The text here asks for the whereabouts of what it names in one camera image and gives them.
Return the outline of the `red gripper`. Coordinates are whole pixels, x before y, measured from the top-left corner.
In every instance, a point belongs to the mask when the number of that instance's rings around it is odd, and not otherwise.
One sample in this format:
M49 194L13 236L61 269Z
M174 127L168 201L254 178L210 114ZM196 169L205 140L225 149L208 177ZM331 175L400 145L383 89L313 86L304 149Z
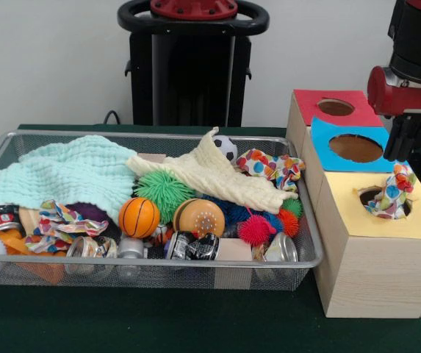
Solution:
M403 115L421 114L421 84L398 77L389 67L376 66L368 79L367 100L377 115L395 117L384 158L405 161L421 146L421 115Z

